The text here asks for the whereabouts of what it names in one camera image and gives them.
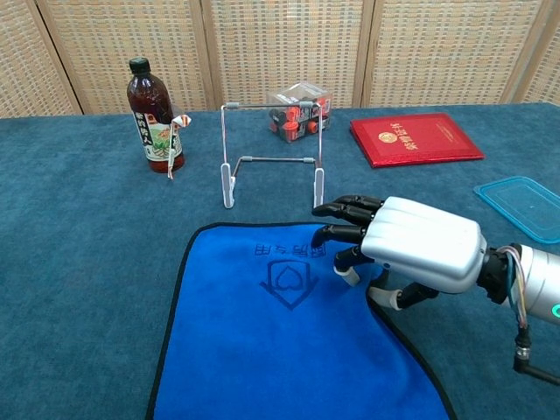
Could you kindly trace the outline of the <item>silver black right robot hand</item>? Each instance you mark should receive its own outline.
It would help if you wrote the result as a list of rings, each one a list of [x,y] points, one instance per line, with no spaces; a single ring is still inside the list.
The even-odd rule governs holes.
[[[333,259],[334,272],[348,285],[361,280],[355,269],[364,263],[412,279],[402,290],[369,292],[378,305],[397,311],[440,292],[469,290],[476,284],[487,254],[487,241],[476,221],[411,199],[344,195],[311,212],[344,221],[316,230],[311,245],[349,243]]]

